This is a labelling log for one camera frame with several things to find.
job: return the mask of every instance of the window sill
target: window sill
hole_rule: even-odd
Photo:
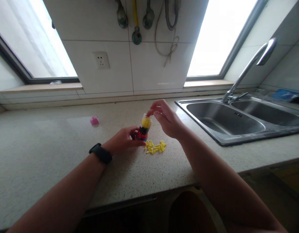
[[[5,91],[0,91],[1,94],[17,94],[29,92],[43,92],[43,91],[72,91],[83,90],[81,83],[62,83],[62,84],[35,84],[25,85]]]
[[[218,79],[218,80],[202,80],[202,81],[187,81],[184,84],[185,88],[192,88],[192,87],[218,87],[218,86],[231,86],[234,82]]]

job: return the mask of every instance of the speckled countertop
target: speckled countertop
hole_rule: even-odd
[[[200,96],[197,99],[213,98]],[[219,146],[174,103],[181,120],[236,172],[299,158],[299,134],[232,147]],[[10,227],[52,186],[76,167],[97,142],[138,125],[152,100],[7,111],[0,114],[0,229]],[[100,125],[91,126],[98,115]],[[196,183],[180,144],[153,120],[149,139],[167,143],[163,154],[137,148],[105,170],[90,208]]]

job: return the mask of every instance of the stainless steel sink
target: stainless steel sink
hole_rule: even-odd
[[[263,131],[263,124],[239,114],[229,106],[216,102],[188,104],[187,110],[200,122],[216,132],[227,135],[250,134]]]
[[[255,98],[231,104],[221,99],[175,103],[222,146],[299,133],[299,111]]]
[[[281,126],[299,126],[299,116],[256,101],[231,103],[235,108],[264,121]]]

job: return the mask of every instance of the pink object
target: pink object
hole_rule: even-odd
[[[93,117],[91,117],[91,119],[90,119],[90,123],[92,124],[92,125],[97,125],[99,122],[98,122],[98,116],[93,116]]]

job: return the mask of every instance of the faucet handle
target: faucet handle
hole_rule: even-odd
[[[240,98],[246,96],[247,94],[249,94],[249,92],[246,92],[244,94],[242,94],[241,96],[228,96],[228,99],[231,100],[231,101],[238,101]]]

